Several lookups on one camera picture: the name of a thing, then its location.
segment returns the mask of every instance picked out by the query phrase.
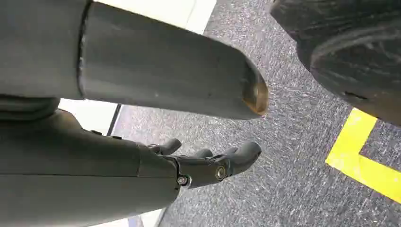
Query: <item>yellow tape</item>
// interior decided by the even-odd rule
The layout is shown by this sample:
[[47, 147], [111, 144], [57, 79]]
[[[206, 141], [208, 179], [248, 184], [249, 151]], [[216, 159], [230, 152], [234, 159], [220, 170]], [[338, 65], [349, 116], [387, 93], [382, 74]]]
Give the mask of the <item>yellow tape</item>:
[[401, 173], [359, 154], [376, 120], [354, 108], [334, 143], [326, 163], [401, 203]]

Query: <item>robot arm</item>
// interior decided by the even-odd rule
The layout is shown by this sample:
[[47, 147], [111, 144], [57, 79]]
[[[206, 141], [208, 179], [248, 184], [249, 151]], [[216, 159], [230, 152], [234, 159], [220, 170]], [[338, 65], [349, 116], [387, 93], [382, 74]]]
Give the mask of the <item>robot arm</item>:
[[213, 156], [86, 131], [56, 110], [94, 99], [249, 119], [267, 87], [238, 50], [88, 0], [6, 0], [0, 8], [0, 225], [89, 226], [169, 205], [180, 187], [238, 174], [255, 143]]
[[92, 99], [250, 119], [267, 87], [237, 49], [89, 0], [7, 0], [0, 94]]

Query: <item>yellow floor marking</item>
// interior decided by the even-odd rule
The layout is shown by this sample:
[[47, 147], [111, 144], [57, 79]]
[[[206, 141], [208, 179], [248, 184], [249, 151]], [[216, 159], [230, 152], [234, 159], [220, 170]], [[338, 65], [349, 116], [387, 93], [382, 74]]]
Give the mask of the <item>yellow floor marking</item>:
[[401, 173], [359, 154], [377, 119], [353, 109], [326, 163], [369, 188], [401, 203]]

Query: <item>gray carpet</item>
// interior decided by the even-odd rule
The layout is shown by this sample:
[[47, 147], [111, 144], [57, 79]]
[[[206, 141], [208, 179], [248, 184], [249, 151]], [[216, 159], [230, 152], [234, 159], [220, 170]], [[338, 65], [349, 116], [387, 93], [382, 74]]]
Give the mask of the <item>gray carpet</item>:
[[[270, 1], [218, 0], [205, 35], [243, 50], [270, 86], [268, 114], [251, 121], [124, 106], [115, 134], [183, 142], [182, 154], [221, 152], [254, 140], [264, 150], [247, 172], [182, 190], [161, 227], [401, 226], [401, 205], [324, 163], [351, 107], [317, 84]], [[401, 171], [401, 129], [378, 122], [362, 154]]]

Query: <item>metal bolt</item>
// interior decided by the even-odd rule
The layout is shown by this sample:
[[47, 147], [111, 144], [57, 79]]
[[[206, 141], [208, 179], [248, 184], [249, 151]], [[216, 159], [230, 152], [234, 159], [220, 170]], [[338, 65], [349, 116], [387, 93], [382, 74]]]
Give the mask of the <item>metal bolt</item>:
[[223, 180], [226, 177], [226, 169], [223, 166], [219, 166], [216, 170], [216, 178]]
[[184, 186], [188, 183], [188, 178], [186, 176], [179, 176], [177, 178], [177, 183], [181, 186]]

